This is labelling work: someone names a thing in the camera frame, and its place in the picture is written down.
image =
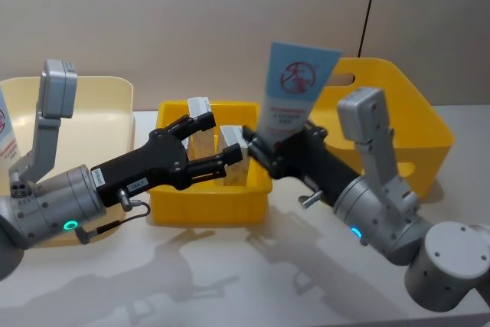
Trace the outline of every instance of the white table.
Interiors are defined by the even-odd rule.
[[[490,106],[438,110],[457,142],[422,215],[490,223]],[[156,113],[135,115],[137,147]],[[405,291],[405,267],[361,247],[328,207],[302,210],[296,198],[306,192],[297,181],[277,181],[268,221],[252,229],[186,230],[141,219],[89,246],[29,250],[0,283],[0,326],[407,325],[408,319],[470,326],[490,320],[476,292],[445,314],[420,308]]]

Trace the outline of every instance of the cream plastic tray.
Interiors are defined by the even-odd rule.
[[[22,155],[32,147],[34,114],[39,93],[39,77],[12,78],[0,82]],[[134,117],[132,85],[118,77],[78,77],[75,107],[71,119],[62,119],[56,162],[43,179],[85,164],[87,168],[113,159],[133,148]],[[8,190],[8,176],[0,177],[1,194]],[[107,215],[84,228],[125,217],[120,206],[107,209]],[[108,235],[95,237],[98,241]],[[66,233],[43,244],[45,247],[80,244],[74,232]]]

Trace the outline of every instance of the label sticker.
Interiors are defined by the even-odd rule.
[[[135,191],[136,189],[145,187],[146,185],[148,185],[148,179],[143,178],[143,179],[139,179],[137,181],[134,181],[133,183],[128,185],[127,188],[128,188],[129,193],[131,193],[132,191]]]
[[[92,170],[92,178],[97,188],[101,185],[106,184],[106,181],[104,180],[104,175],[102,175],[102,170],[100,170],[100,168]]]

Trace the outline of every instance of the red logo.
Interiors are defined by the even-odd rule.
[[[284,70],[281,87],[287,93],[304,93],[313,87],[315,80],[315,69],[304,61],[296,61]]]
[[[5,129],[5,114],[0,110],[0,133]]]

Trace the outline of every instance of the robotic arm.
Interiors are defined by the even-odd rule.
[[[38,183],[54,167],[60,118],[74,111],[77,74],[72,63],[47,60],[41,75],[32,150],[9,171],[10,196],[0,197],[0,280],[21,262],[24,250],[75,230],[81,243],[132,220],[114,221],[86,232],[82,225],[120,203],[124,211],[144,205],[131,197],[157,185],[183,190],[226,176],[225,165],[242,159],[239,145],[189,161],[181,140],[216,125],[212,113],[183,116],[149,133],[148,142],[89,170],[85,165]]]
[[[325,202],[362,245],[408,266],[405,286],[419,305],[445,312],[472,288],[490,302],[490,228],[432,225],[418,215],[420,200],[397,170],[384,92],[360,88],[338,103],[338,115],[345,138],[361,154],[365,175],[333,156],[324,144],[326,130],[311,122],[275,152],[247,127],[243,136],[271,178],[295,177],[313,190],[299,199],[304,208]]]

